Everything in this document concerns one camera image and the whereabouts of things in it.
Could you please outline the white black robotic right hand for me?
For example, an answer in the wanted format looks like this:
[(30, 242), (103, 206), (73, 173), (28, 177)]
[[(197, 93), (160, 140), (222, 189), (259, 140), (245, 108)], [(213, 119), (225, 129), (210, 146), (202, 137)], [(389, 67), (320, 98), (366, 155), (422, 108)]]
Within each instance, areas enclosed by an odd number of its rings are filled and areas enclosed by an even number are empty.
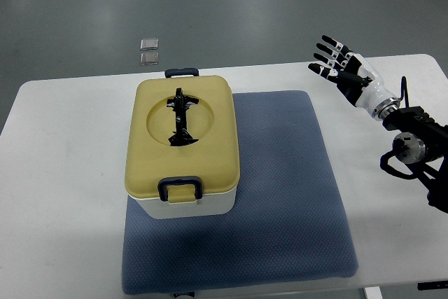
[(365, 109), (375, 120), (398, 110), (399, 98), (384, 87), (382, 77), (361, 54), (326, 35), (316, 47), (321, 53), (314, 54), (316, 61), (308, 68), (334, 83), (352, 106)]

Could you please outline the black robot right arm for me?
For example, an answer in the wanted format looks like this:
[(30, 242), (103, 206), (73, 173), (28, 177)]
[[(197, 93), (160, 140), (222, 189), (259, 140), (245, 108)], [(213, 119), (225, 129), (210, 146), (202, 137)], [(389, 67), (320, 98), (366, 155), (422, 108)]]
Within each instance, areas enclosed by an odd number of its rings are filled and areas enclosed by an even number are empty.
[(428, 190), (428, 204), (447, 212), (447, 126), (440, 125), (420, 106), (410, 106), (407, 79), (401, 78), (400, 108), (392, 104), (379, 114), (388, 131), (399, 130), (392, 149), (379, 166), (404, 180), (419, 180)]

